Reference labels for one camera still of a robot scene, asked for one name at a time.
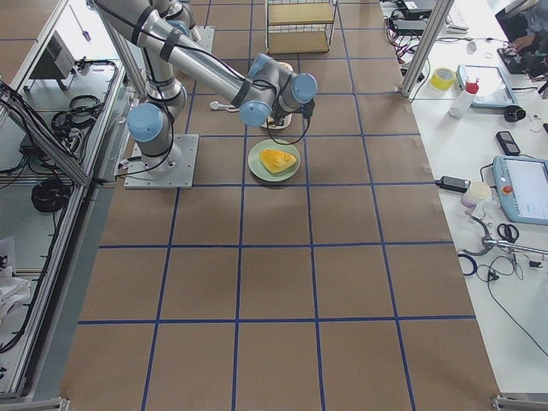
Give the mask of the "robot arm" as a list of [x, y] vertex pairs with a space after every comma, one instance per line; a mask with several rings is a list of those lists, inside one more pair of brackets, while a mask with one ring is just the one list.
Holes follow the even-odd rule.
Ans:
[[171, 172], [182, 155], [174, 123], [187, 92], [176, 70], [224, 97], [250, 127], [270, 120], [280, 124], [293, 113], [311, 118], [318, 91], [311, 74], [296, 74], [264, 54], [255, 58], [247, 75], [238, 73], [198, 45], [189, 1], [98, 1], [96, 7], [117, 34], [140, 49], [145, 63], [147, 100], [128, 116], [143, 172]]

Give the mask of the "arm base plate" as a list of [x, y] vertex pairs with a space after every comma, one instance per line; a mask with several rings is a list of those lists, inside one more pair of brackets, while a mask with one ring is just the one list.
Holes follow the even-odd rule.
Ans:
[[130, 162], [126, 189], [168, 189], [191, 188], [194, 181], [194, 168], [199, 145], [197, 134], [176, 134], [168, 157], [149, 158], [142, 156], [134, 145], [133, 156], [139, 161]]
[[196, 25], [192, 28], [189, 32], [192, 50], [188, 54], [192, 55], [194, 59], [210, 58], [212, 56], [214, 34], [214, 27]]

